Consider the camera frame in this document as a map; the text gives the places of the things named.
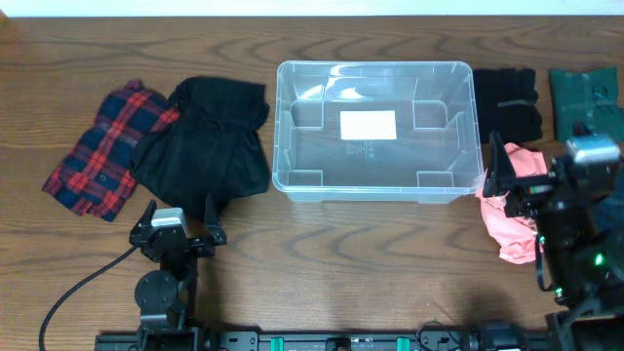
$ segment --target wooden table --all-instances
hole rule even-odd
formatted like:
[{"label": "wooden table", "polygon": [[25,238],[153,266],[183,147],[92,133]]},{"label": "wooden table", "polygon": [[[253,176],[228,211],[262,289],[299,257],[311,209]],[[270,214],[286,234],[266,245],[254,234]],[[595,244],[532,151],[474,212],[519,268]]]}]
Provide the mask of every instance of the wooden table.
[{"label": "wooden table", "polygon": [[[547,70],[615,64],[622,72],[624,19],[7,20],[0,32],[0,349],[35,349],[50,307],[129,248],[129,230],[152,198],[140,186],[107,223],[40,191],[104,95],[137,77],[167,95],[189,76],[225,76],[265,83],[273,106],[276,68],[287,59],[532,67],[545,136],[532,146],[551,152]],[[269,160],[273,127],[271,116],[260,131]],[[498,258],[473,197],[447,206],[294,204],[271,185],[233,201],[222,221],[230,242],[201,261],[197,313],[211,325],[415,330],[434,318],[452,325],[506,318],[541,328],[543,314],[556,310],[531,264]],[[48,348],[90,350],[100,331],[134,330],[135,284],[157,268],[134,253],[81,289],[53,319]]]}]

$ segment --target pink cloth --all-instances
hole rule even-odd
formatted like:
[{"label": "pink cloth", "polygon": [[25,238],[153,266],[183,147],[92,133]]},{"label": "pink cloth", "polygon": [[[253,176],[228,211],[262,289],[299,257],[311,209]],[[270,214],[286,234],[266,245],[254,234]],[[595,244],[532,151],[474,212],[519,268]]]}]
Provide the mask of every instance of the pink cloth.
[{"label": "pink cloth", "polygon": [[[515,143],[505,145],[516,175],[545,175],[546,163],[541,152],[531,152]],[[481,215],[486,223],[487,232],[500,244],[500,258],[522,264],[535,260],[535,224],[532,219],[523,217],[508,218],[505,216],[505,197],[483,197],[483,184],[477,191],[481,199]]]}]

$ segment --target clear plastic container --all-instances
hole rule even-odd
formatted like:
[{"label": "clear plastic container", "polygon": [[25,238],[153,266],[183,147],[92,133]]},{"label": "clear plastic container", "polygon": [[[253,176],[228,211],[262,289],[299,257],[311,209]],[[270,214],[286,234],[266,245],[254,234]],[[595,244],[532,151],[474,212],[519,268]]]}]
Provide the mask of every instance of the clear plastic container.
[{"label": "clear plastic container", "polygon": [[287,61],[278,68],[273,183],[297,202],[445,204],[483,173],[464,62]]}]

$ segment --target red plaid shirt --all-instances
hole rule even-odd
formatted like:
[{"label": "red plaid shirt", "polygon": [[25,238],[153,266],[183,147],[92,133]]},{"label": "red plaid shirt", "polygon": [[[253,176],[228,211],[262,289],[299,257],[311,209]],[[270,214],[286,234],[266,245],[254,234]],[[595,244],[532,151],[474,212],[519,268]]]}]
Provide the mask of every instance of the red plaid shirt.
[{"label": "red plaid shirt", "polygon": [[133,148],[145,134],[179,118],[175,106],[140,81],[110,93],[87,130],[43,186],[77,215],[112,221],[135,191],[130,176]]}]

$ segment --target white label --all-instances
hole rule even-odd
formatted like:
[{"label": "white label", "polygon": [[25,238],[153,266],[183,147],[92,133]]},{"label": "white label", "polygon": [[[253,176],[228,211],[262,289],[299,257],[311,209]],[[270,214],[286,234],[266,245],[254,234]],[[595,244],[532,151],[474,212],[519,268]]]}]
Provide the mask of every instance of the white label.
[{"label": "white label", "polygon": [[394,111],[340,111],[343,140],[394,140],[397,124]]}]

